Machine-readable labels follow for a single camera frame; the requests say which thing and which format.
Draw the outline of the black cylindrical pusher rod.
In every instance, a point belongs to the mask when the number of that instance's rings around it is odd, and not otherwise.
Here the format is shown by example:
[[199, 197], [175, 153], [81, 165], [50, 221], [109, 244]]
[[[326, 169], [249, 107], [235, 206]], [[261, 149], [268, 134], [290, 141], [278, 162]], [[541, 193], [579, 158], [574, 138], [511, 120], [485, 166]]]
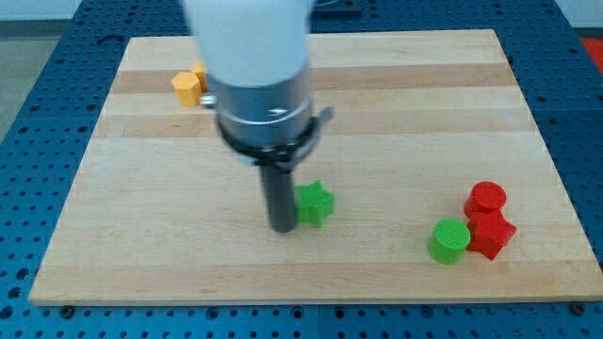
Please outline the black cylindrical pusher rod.
[[293, 231], [298, 221], [292, 174], [274, 167], [261, 167], [260, 177], [270, 227], [277, 233]]

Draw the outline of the yellow block behind arm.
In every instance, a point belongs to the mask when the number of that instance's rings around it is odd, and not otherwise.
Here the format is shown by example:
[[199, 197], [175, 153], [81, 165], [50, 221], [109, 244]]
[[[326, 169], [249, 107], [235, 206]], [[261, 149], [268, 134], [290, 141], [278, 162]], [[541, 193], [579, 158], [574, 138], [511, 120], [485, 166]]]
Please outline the yellow block behind arm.
[[206, 77], [207, 69], [206, 69], [204, 63], [202, 61], [198, 61], [198, 62], [194, 63], [190, 67], [189, 70], [192, 73], [194, 73], [195, 76], [197, 77], [197, 79], [199, 80], [202, 93], [209, 92], [210, 89], [209, 89], [209, 85], [208, 85], [208, 81], [207, 81], [207, 77]]

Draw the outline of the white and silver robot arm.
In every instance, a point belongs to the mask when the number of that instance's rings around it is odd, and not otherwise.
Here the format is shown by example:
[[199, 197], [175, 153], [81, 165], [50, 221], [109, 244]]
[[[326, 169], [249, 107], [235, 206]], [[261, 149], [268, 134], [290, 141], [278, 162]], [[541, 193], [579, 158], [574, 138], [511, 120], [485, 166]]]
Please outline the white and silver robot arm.
[[293, 170], [333, 111], [313, 113], [311, 0], [187, 0], [182, 4], [208, 69], [225, 143], [260, 170], [271, 228], [298, 224]]

